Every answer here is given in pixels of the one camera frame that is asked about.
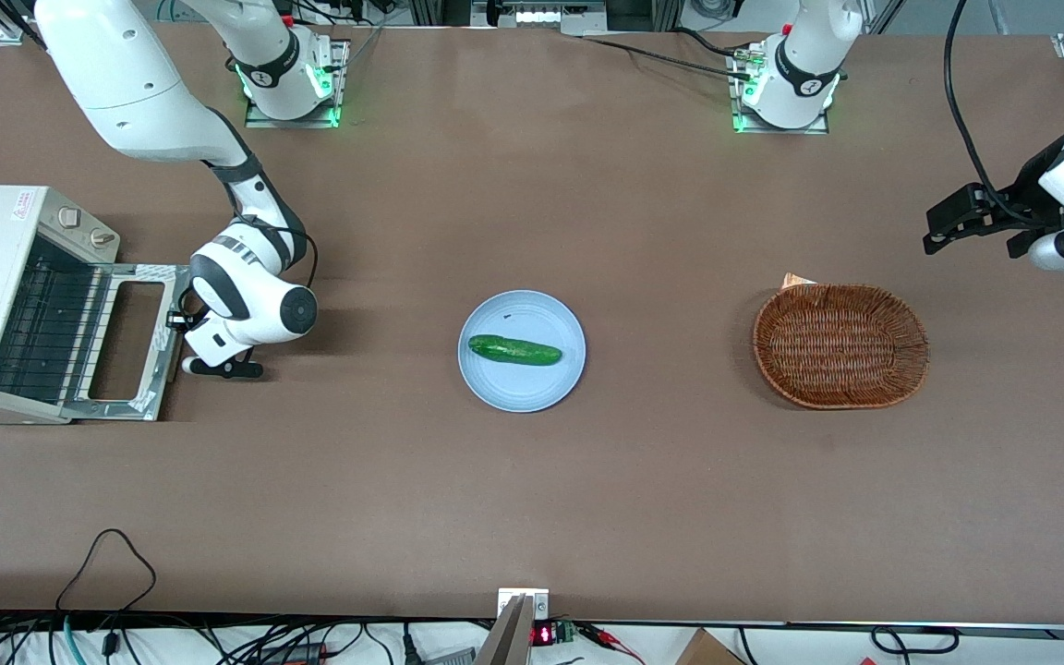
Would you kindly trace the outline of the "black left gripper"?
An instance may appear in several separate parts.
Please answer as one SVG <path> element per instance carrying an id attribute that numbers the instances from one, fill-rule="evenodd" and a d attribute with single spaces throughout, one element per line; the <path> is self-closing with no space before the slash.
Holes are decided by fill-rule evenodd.
<path id="1" fill-rule="evenodd" d="M 1011 260 L 1046 260 L 1046 232 L 1064 230 L 1064 205 L 1040 186 L 1040 177 L 1055 162 L 1064 148 L 1064 135 L 1048 143 L 1027 160 L 1012 185 L 998 190 L 1009 207 L 992 207 L 984 186 L 967 184 L 927 211 L 928 231 L 922 238 L 925 253 L 938 253 L 946 245 L 972 236 L 987 236 L 1004 230 L 1021 230 L 1008 240 Z"/>

